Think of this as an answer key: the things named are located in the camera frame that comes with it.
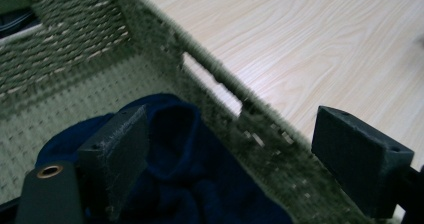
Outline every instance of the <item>towel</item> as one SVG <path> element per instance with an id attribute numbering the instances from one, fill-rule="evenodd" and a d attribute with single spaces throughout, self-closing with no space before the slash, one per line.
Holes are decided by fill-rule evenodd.
<path id="1" fill-rule="evenodd" d="M 151 95 L 123 109 L 146 105 L 150 149 L 119 223 L 291 223 L 202 122 L 192 104 Z M 80 122 L 53 137 L 36 166 L 76 162 L 76 150 L 113 114 Z M 89 223 L 106 223 L 90 219 Z"/>

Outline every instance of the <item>woven basket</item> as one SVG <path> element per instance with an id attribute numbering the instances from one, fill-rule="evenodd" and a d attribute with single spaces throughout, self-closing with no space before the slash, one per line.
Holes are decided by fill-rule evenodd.
<path id="1" fill-rule="evenodd" d="M 2 14 L 26 7 L 42 24 L 0 40 L 0 203 L 19 196 L 53 135 L 142 96 L 173 93 L 201 109 L 205 123 L 295 222 L 373 222 L 306 139 L 147 0 L 0 0 Z M 240 113 L 202 84 L 184 56 L 237 99 Z"/>

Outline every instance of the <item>woven texture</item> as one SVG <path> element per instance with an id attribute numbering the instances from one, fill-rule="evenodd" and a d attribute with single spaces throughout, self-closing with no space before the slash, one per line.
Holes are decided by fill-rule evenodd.
<path id="1" fill-rule="evenodd" d="M 205 123 L 295 222 L 373 222 L 303 136 L 147 0 L 30 3 L 42 25 L 0 40 L 1 203 L 20 194 L 25 173 L 53 135 L 142 96 L 172 93 L 201 109 Z M 240 115 L 190 71 L 184 54 L 240 101 Z"/>

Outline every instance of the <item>wooden table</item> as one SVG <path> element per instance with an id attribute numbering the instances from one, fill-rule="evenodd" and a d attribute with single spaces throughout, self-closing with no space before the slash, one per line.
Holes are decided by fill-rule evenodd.
<path id="1" fill-rule="evenodd" d="M 327 105 L 424 165 L 424 0 L 152 1 L 309 140 Z"/>

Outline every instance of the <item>light wood surface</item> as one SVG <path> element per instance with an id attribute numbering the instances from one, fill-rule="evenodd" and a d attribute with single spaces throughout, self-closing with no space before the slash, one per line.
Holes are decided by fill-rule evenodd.
<path id="1" fill-rule="evenodd" d="M 151 1 L 310 140 L 327 105 L 424 165 L 424 0 Z"/>

